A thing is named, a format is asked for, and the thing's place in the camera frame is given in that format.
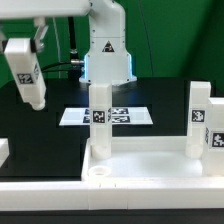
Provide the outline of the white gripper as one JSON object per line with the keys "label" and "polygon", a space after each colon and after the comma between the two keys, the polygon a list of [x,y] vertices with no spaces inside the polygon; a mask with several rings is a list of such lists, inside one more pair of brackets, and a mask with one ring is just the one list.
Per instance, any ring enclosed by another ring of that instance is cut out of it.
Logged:
{"label": "white gripper", "polygon": [[[31,51],[44,49],[48,31],[45,17],[85,16],[90,11],[89,0],[0,0],[0,20],[35,18],[35,36],[30,40]],[[0,30],[0,50],[6,37]]]}

